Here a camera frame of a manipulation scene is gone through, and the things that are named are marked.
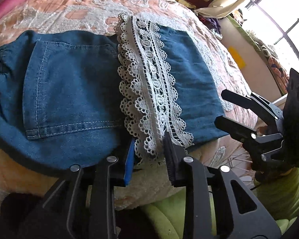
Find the purple cloth near curtain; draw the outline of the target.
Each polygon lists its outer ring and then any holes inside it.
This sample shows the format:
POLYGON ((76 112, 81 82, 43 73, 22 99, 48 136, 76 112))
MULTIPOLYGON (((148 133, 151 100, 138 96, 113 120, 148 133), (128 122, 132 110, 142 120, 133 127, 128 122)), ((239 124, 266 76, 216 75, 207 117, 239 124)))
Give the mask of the purple cloth near curtain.
POLYGON ((210 30, 215 30, 216 33, 221 34, 221 26, 216 18, 206 18, 198 15, 199 20, 210 30))

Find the yellow sticky note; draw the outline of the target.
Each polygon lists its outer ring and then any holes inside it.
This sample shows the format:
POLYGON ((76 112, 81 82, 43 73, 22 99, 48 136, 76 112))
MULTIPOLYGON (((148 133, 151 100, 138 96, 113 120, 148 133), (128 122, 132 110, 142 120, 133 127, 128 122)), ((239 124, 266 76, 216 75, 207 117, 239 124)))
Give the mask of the yellow sticky note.
POLYGON ((238 68, 240 70, 243 69, 246 66, 246 63, 243 60, 243 58, 241 57, 241 55, 238 53, 238 51, 234 47, 232 47, 232 46, 228 47, 228 51, 231 54, 231 56, 234 59, 234 61, 236 62, 238 68))

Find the green fleece sleeve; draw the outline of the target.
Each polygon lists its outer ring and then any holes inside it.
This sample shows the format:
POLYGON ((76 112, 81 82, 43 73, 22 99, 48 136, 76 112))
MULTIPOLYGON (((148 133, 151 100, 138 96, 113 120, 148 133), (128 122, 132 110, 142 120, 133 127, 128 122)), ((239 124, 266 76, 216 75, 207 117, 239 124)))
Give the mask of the green fleece sleeve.
MULTIPOLYGON (((299 216, 299 168, 269 183, 254 180, 254 195, 275 219, 282 233, 299 216)), ((158 238, 183 238, 186 189, 145 206, 141 210, 149 218, 158 238)))

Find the blue denim pants with lace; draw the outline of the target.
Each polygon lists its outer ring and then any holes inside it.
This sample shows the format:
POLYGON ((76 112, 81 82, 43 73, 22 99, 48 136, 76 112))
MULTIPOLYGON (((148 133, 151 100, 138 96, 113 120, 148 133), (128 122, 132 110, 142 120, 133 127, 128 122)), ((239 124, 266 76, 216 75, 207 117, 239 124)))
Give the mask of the blue denim pants with lace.
POLYGON ((40 173, 90 166, 130 136, 116 36, 23 32, 0 47, 0 148, 40 173))

